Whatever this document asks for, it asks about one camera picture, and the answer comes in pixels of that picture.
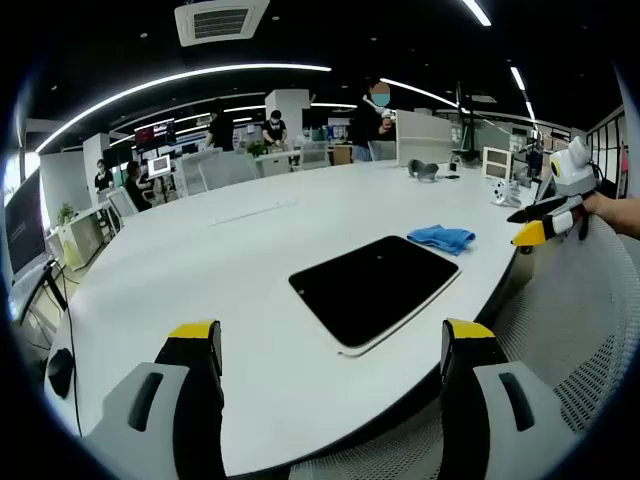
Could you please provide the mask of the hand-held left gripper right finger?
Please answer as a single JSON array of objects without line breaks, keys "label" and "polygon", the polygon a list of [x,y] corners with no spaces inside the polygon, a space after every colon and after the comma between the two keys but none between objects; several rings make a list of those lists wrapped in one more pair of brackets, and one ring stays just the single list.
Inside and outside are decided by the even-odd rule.
[{"label": "hand-held left gripper right finger", "polygon": [[552,388],[482,324],[443,321],[440,376],[442,479],[544,479],[580,441]]}]

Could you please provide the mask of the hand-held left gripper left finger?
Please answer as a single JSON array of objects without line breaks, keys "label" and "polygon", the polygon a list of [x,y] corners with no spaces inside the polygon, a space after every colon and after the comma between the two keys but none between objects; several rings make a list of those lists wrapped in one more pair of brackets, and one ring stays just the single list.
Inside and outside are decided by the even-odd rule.
[{"label": "hand-held left gripper left finger", "polygon": [[120,479],[223,479],[219,321],[172,331],[105,397],[85,442]]}]

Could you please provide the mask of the person's right hand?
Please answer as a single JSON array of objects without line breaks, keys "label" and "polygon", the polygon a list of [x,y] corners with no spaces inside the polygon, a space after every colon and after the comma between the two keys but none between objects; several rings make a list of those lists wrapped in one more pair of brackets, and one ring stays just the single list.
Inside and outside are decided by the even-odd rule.
[{"label": "person's right hand", "polygon": [[601,218],[611,228],[615,229],[616,201],[599,192],[592,192],[586,197],[582,205],[586,213],[594,214]]}]

